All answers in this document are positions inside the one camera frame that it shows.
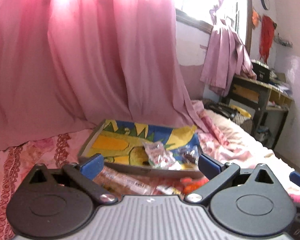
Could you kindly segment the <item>orange snack bag red top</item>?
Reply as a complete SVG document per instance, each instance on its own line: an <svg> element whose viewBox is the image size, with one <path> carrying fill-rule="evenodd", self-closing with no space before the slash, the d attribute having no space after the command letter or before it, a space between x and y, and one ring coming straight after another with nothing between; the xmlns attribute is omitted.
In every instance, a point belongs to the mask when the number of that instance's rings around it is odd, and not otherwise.
<svg viewBox="0 0 300 240"><path fill-rule="evenodd" d="M192 193L193 191L199 189L204 184L206 184L209 180L203 176L199 179L192 179L192 178L181 178L180 183L184 186L183 194L187 195Z"/></svg>

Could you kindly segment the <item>small mauve curtain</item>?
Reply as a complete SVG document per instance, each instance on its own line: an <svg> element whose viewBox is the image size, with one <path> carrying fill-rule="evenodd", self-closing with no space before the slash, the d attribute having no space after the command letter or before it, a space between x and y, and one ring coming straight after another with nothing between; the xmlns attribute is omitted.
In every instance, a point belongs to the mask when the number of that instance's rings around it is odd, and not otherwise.
<svg viewBox="0 0 300 240"><path fill-rule="evenodd" d="M226 21L217 16L224 0L217 0L209 13L213 22L200 81L225 97L235 75L256 80L253 65L243 41Z"/></svg>

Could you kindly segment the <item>clear pack of nut bars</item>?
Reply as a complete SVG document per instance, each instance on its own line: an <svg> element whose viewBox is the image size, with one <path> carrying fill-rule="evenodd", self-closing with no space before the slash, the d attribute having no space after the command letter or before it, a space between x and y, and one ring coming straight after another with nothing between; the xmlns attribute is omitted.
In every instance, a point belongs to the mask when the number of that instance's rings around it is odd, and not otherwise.
<svg viewBox="0 0 300 240"><path fill-rule="evenodd" d="M104 167L93 181L105 189L115 191L121 195L152 195L155 191L153 186L108 167Z"/></svg>

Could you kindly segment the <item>clear candy bag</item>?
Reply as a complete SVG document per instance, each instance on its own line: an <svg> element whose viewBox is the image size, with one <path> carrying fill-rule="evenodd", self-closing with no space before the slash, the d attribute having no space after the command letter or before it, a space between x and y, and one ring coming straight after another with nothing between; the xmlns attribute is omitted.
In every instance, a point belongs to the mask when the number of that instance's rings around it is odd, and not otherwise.
<svg viewBox="0 0 300 240"><path fill-rule="evenodd" d="M176 161L172 152L166 150L162 142L143 142L142 144L151 167L163 170L181 170L181 164Z"/></svg>

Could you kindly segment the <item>large pink curtain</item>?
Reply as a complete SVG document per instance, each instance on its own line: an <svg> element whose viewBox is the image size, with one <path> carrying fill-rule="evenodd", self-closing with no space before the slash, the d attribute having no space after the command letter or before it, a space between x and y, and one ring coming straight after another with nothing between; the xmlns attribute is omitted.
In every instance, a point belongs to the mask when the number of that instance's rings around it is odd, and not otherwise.
<svg viewBox="0 0 300 240"><path fill-rule="evenodd" d="M104 119L205 128L172 0L0 0L0 150Z"/></svg>

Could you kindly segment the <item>black box on desk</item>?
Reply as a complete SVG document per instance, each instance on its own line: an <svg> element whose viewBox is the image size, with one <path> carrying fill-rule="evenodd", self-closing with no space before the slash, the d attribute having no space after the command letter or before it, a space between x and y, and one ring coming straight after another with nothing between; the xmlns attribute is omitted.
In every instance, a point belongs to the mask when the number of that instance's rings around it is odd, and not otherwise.
<svg viewBox="0 0 300 240"><path fill-rule="evenodd" d="M258 60L251 60L251 63L253 65L253 71L256 74L257 81L261 81L263 83L269 83L270 80L270 69L261 61Z"/></svg>

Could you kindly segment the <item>cream pillow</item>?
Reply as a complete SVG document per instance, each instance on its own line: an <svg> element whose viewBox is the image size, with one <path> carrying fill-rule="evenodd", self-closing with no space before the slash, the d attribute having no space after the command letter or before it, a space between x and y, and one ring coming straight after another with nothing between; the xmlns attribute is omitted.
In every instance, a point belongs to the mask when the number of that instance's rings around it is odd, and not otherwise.
<svg viewBox="0 0 300 240"><path fill-rule="evenodd" d="M254 123L251 118L236 113L233 119L226 118L212 110L206 110L207 115L229 141L239 142L251 137Z"/></svg>

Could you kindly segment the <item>grey tray with corn print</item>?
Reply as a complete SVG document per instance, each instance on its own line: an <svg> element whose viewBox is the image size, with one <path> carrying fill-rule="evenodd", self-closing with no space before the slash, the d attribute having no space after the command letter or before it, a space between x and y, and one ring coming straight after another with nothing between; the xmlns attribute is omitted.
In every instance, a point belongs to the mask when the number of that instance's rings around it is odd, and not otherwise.
<svg viewBox="0 0 300 240"><path fill-rule="evenodd" d="M80 159L101 154L104 164L122 173L149 177L200 178L198 166L188 161L183 153L200 152L196 126L170 128L126 122L103 120L92 131L78 153ZM175 164L160 168L149 162L144 144L162 145L172 155Z"/></svg>

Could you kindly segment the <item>orange wall ornament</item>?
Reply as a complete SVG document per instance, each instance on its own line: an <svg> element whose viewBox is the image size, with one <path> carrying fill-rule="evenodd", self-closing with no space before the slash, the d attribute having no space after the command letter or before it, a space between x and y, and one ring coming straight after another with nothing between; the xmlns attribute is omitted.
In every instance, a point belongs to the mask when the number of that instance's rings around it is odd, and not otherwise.
<svg viewBox="0 0 300 240"><path fill-rule="evenodd" d="M251 15L252 28L256 29L261 22L260 14L253 8Z"/></svg>

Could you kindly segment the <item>dark wooden desk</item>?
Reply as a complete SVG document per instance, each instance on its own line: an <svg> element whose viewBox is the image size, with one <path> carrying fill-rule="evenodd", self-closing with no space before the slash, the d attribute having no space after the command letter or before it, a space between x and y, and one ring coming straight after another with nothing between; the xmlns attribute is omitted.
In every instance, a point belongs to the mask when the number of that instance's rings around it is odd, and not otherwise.
<svg viewBox="0 0 300 240"><path fill-rule="evenodd" d="M265 124L269 112L274 111L283 114L279 122L279 130L275 133L274 141L270 147L274 149L286 123L293 98L275 86L236 75L232 80L229 93L221 98L221 102L227 105L231 100L250 107L255 111L253 116L253 135L256 135L257 129Z"/></svg>

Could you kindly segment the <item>black mesh fan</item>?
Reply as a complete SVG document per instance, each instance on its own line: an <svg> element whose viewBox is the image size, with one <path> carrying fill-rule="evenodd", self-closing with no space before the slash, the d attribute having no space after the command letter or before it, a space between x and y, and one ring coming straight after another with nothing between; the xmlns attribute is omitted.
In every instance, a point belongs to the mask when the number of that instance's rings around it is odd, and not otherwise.
<svg viewBox="0 0 300 240"><path fill-rule="evenodd" d="M210 99L203 99L205 109L211 110L240 126L245 132L252 134L254 130L254 123L251 114L246 110L235 106L226 105L221 102L214 102Z"/></svg>

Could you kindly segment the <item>round wall clock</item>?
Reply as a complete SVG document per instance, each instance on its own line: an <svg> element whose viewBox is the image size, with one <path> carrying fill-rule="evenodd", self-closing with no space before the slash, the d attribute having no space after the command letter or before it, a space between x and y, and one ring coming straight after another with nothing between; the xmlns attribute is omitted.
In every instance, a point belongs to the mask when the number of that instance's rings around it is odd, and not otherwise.
<svg viewBox="0 0 300 240"><path fill-rule="evenodd" d="M270 0L261 0L261 4L264 10L270 9Z"/></svg>

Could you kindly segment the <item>red hanging tassel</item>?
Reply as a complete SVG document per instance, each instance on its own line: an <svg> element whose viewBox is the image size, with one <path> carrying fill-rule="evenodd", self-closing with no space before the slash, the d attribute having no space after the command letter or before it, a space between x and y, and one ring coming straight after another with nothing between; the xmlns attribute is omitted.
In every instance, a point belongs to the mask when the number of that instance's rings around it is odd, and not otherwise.
<svg viewBox="0 0 300 240"><path fill-rule="evenodd" d="M263 15L261 19L261 35L259 44L260 59L268 64L270 48L275 36L277 24L267 15Z"/></svg>

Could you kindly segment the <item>pink floral bed sheet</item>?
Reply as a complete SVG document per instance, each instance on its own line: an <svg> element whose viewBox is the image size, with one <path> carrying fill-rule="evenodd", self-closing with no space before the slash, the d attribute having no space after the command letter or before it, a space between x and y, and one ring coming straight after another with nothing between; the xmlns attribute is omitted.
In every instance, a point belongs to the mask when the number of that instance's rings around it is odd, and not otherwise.
<svg viewBox="0 0 300 240"><path fill-rule="evenodd" d="M193 105L196 111L204 117L204 120L213 126L218 136L228 142L227 145L221 145L213 135L199 129L197 133L205 153L221 163L233 161L242 168L253 168L258 163L267 164L291 198L300 203L300 187L290 181L289 174L293 169L288 164L277 158L272 150L262 146L252 136L239 142L229 141L213 124L203 109L202 103L194 101ZM92 129L84 129L79 132L29 141L21 146L9 147L0 151L0 239L13 237L13 232L6 219L6 206L33 165L44 163L48 168L57 168L68 162L76 162L79 150L91 133Z"/></svg>

